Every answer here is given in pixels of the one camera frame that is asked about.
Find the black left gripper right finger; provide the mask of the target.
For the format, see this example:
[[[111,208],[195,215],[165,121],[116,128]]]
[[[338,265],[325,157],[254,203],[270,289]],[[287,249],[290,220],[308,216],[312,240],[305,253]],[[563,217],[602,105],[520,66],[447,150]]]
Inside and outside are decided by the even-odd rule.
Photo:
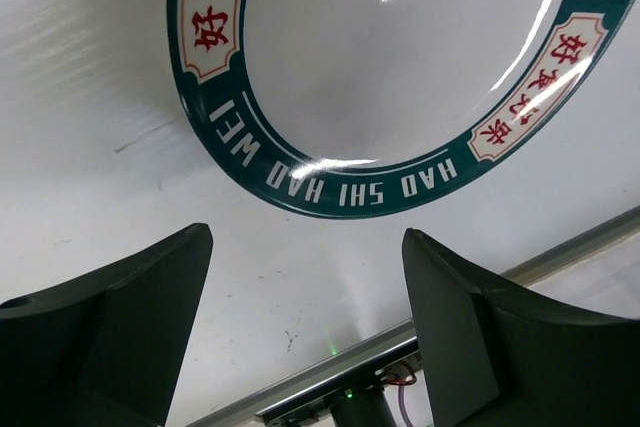
[[[520,286],[409,229],[402,259],[438,426],[635,426],[639,323]]]

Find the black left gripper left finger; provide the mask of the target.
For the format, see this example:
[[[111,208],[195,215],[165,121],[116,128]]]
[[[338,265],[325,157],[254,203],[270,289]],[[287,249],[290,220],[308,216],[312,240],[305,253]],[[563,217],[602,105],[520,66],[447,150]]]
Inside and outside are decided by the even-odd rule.
[[[212,251],[195,223],[3,302],[2,425],[165,425]]]

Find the white plate teal rim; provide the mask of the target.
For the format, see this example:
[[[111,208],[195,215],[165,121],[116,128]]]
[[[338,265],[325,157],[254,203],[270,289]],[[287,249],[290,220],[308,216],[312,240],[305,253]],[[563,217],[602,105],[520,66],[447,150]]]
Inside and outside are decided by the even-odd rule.
[[[167,0],[198,140],[253,196],[326,219],[445,197],[574,95],[636,0]]]

